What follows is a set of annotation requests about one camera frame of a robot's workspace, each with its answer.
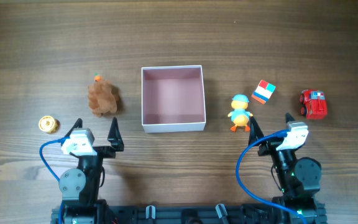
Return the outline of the multicoloured puzzle cube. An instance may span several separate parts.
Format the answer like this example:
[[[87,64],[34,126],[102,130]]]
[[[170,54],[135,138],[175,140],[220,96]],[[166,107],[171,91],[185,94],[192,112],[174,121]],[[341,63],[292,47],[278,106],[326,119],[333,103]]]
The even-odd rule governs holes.
[[[264,105],[268,102],[275,89],[275,85],[261,80],[251,97]]]

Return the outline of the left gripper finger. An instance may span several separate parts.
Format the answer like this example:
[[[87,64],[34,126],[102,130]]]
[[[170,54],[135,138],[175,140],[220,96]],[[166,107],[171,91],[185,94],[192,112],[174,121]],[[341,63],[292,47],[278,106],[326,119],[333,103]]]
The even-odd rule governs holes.
[[[116,117],[113,117],[112,119],[111,127],[108,134],[108,141],[110,142],[111,147],[115,151],[124,150],[124,142],[122,140],[121,133],[119,131],[119,126]]]
[[[68,138],[74,129],[82,128],[82,127],[83,127],[83,120],[81,118],[78,118],[74,123],[74,125],[69,130],[69,132],[66,133],[65,138]]]

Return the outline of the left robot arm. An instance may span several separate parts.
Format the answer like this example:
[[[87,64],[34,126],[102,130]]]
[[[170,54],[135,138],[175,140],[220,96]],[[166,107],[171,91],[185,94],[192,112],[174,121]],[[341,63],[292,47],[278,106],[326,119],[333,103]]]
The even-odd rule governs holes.
[[[82,119],[77,119],[69,132],[58,141],[63,153],[77,158],[78,165],[65,171],[58,180],[62,203],[52,211],[51,222],[117,223],[117,215],[104,199],[98,198],[99,188],[105,180],[103,160],[114,159],[117,152],[124,150],[117,119],[112,119],[108,146],[94,146],[93,133],[82,124]]]

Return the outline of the yellow duck toy blue hat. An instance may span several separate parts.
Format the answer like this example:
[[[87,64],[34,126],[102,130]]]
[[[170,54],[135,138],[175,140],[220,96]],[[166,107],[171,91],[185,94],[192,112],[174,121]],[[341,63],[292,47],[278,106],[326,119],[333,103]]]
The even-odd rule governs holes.
[[[249,99],[245,95],[235,95],[232,98],[231,107],[232,111],[227,115],[233,122],[233,126],[230,128],[232,132],[236,132],[238,127],[244,127],[245,131],[250,131],[248,122],[253,114],[247,111],[249,105]]]

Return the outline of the red toy truck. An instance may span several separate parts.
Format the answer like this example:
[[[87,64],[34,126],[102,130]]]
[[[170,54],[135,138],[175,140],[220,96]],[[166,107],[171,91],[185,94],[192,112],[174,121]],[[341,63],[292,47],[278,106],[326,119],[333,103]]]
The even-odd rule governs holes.
[[[300,103],[300,113],[307,119],[324,119],[328,114],[325,94],[321,90],[303,90]]]

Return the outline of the brown plush toy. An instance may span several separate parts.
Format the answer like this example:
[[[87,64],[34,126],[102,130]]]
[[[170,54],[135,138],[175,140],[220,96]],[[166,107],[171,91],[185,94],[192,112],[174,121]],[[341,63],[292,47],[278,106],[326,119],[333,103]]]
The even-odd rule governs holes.
[[[114,114],[119,109],[119,100],[117,89],[111,82],[96,73],[94,83],[88,86],[88,106],[91,112],[97,117]]]

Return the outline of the yellow plastic wheel toy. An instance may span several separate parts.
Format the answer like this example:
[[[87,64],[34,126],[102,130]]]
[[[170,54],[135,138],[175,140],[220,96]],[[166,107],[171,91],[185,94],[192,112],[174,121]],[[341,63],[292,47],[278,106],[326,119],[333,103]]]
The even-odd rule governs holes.
[[[45,133],[51,134],[58,128],[58,121],[52,116],[43,116],[39,121],[39,129]]]

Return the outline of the white box pink interior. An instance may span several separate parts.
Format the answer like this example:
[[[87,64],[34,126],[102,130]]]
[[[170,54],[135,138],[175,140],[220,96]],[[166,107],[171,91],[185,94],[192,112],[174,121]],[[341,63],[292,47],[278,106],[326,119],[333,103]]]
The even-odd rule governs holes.
[[[146,133],[202,131],[206,126],[203,68],[141,68],[142,127]]]

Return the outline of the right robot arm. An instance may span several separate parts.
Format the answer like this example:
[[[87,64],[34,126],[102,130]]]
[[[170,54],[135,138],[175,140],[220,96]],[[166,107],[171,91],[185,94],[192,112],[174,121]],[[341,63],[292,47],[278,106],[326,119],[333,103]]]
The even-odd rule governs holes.
[[[287,128],[270,135],[264,135],[256,119],[250,118],[248,146],[241,153],[236,165],[236,179],[242,189],[257,204],[243,204],[242,223],[327,223],[325,204],[315,199],[321,189],[321,164],[310,157],[298,159],[296,151],[305,145],[309,134],[308,126],[296,121],[291,114],[285,115]],[[271,201],[253,194],[241,181],[239,168],[245,154],[252,147],[258,147],[259,156],[272,158],[271,172],[275,172],[276,185],[282,191],[281,197]]]

